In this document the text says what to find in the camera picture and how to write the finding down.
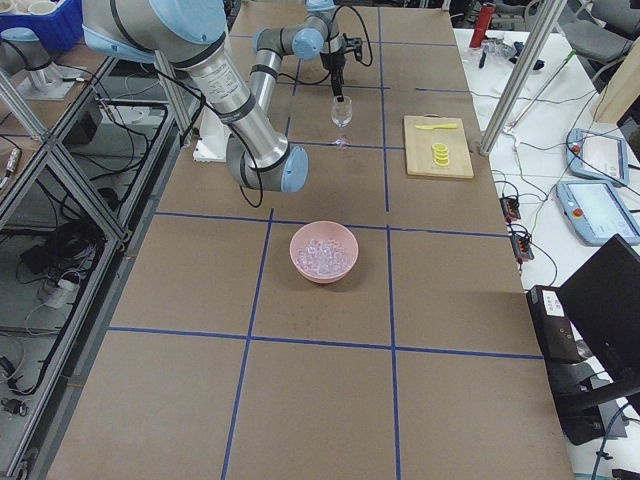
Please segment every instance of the red bottle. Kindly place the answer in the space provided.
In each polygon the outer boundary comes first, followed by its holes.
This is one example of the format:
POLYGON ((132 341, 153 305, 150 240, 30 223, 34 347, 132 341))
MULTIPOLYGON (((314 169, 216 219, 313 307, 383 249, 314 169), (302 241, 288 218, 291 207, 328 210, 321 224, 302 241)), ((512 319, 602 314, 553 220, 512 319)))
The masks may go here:
POLYGON ((470 48, 479 48, 484 40, 485 34, 491 24, 491 17, 495 11, 496 6, 493 3, 484 3, 480 9, 480 15, 478 15, 478 21, 476 22, 476 28, 473 31, 473 37, 471 37, 470 48))

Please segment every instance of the wine glass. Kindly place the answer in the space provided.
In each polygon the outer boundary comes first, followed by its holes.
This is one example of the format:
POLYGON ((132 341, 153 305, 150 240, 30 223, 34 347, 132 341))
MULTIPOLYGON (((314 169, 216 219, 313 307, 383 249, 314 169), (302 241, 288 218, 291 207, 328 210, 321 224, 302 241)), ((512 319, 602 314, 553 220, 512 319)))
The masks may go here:
POLYGON ((347 148, 349 146, 349 140, 344 134, 344 129, 353 118, 353 108, 351 98, 346 95, 340 95, 333 97, 333 104, 331 105, 331 120, 340 129, 338 138, 333 144, 338 148, 347 148))

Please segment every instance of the wooden cutting board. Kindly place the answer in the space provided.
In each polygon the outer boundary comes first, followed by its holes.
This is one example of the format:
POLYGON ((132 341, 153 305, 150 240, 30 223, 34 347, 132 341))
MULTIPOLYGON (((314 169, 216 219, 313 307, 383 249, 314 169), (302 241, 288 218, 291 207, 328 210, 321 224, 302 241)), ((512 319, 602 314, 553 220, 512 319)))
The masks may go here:
POLYGON ((469 147, 462 120, 442 117, 404 117, 404 144, 409 175, 445 178, 473 178, 469 147), (455 123, 458 128, 445 130, 419 130, 416 125, 443 125, 455 123), (444 143, 449 149, 449 165, 441 167, 433 161, 431 146, 444 143))

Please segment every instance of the blue plastic bin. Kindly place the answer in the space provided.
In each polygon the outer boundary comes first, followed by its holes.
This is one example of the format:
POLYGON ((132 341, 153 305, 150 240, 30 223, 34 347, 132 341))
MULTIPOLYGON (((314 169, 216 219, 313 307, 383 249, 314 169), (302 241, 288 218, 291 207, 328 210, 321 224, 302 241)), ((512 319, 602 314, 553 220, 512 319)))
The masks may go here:
POLYGON ((65 0, 49 15, 0 14, 0 31, 14 27, 33 30, 47 50, 71 50, 82 36, 82 1, 65 0))

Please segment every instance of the computer monitor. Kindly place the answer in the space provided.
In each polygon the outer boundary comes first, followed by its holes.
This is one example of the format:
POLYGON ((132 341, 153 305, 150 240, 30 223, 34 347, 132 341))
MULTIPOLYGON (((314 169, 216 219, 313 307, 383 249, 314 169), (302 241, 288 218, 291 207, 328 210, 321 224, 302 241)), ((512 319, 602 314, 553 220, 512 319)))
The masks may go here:
POLYGON ((613 379, 556 396, 561 417, 626 397, 640 412, 640 256, 614 235, 557 291, 568 319, 613 379))

